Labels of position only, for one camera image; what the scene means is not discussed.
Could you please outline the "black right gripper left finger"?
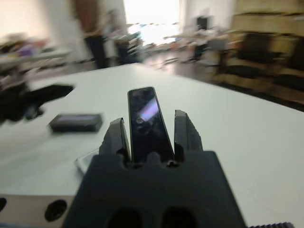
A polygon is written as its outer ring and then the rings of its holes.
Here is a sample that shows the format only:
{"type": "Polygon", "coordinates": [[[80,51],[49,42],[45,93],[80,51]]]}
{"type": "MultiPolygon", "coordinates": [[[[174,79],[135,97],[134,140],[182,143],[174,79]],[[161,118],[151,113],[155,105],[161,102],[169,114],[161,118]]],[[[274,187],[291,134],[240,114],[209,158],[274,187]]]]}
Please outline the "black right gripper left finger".
{"type": "Polygon", "coordinates": [[[123,118],[110,122],[104,140],[99,147],[99,154],[120,154],[124,163],[131,162],[130,148],[123,118]]]}

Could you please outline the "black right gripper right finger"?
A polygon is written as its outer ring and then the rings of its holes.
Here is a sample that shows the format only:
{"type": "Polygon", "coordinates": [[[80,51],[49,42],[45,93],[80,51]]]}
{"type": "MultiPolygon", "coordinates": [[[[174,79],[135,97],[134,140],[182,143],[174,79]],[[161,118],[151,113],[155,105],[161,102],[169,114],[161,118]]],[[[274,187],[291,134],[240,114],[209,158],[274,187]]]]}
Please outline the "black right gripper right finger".
{"type": "Polygon", "coordinates": [[[182,110],[175,111],[174,118],[174,153],[177,162],[184,162],[189,151],[202,151],[202,141],[199,132],[182,110]]]}

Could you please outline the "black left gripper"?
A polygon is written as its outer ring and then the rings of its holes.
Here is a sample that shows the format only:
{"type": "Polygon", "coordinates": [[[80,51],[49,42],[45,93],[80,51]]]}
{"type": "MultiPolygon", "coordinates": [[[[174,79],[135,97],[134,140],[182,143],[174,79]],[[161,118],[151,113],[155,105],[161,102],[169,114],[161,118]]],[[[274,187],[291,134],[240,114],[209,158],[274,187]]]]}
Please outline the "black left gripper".
{"type": "Polygon", "coordinates": [[[40,108],[44,103],[63,98],[73,89],[71,85],[50,85],[34,91],[1,91],[0,121],[33,120],[44,113],[40,108]]]}

